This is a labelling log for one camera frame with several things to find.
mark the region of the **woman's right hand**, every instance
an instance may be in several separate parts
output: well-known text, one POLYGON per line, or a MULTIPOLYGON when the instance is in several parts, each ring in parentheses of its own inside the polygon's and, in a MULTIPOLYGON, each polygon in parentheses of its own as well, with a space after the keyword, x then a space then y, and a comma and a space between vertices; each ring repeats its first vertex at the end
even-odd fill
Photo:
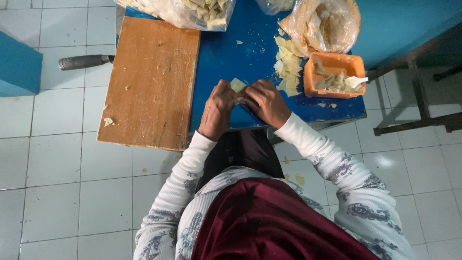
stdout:
POLYGON ((258 80, 245 88, 246 97, 240 102, 247 105, 267 124, 280 129, 291 115, 279 91, 269 80, 258 80))

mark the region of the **woman's left hand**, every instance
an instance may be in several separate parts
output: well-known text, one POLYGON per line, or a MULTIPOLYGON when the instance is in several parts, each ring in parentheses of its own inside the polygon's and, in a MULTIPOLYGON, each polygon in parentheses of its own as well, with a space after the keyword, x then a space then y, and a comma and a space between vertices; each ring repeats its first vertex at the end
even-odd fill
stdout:
POLYGON ((238 103, 237 94, 227 80, 220 80, 205 103, 201 125, 197 130, 211 141, 218 141, 225 132, 231 117, 231 110, 238 103))

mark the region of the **clear plastic bag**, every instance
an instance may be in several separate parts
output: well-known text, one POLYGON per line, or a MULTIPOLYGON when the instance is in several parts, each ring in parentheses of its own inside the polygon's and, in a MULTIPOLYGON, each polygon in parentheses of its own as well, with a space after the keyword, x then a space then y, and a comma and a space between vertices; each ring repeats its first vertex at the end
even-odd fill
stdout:
POLYGON ((114 0, 179 28, 226 31, 236 0, 114 0))
POLYGON ((294 0, 255 0, 260 9, 267 15, 289 11, 293 8, 294 0))
POLYGON ((297 0, 279 25, 305 58, 312 52, 347 53, 360 31, 359 10, 355 16, 350 10, 344 0, 297 0))

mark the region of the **maroon velvet headscarf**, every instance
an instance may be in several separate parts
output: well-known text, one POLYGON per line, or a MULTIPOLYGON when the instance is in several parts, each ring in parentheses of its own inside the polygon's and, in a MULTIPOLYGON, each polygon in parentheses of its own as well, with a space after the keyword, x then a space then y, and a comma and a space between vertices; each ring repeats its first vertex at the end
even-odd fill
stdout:
POLYGON ((310 208, 286 183, 246 178, 214 199, 191 259, 379 258, 310 208))

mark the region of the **orange plastic container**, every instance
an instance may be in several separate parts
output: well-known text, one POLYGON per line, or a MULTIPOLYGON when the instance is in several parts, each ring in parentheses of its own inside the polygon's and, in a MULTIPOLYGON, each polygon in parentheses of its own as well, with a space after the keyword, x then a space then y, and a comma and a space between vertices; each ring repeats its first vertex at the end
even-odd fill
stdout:
POLYGON ((322 80, 323 78, 323 76, 314 73, 312 58, 315 56, 321 60, 322 64, 326 68, 327 73, 340 74, 343 71, 345 75, 350 77, 365 77, 363 59, 359 56, 327 52, 313 52, 305 65, 303 74, 303 86, 305 89, 305 95, 307 97, 349 99, 364 95, 366 93, 366 83, 361 83, 363 86, 363 91, 359 93, 337 93, 330 90, 315 89, 315 83, 322 80))

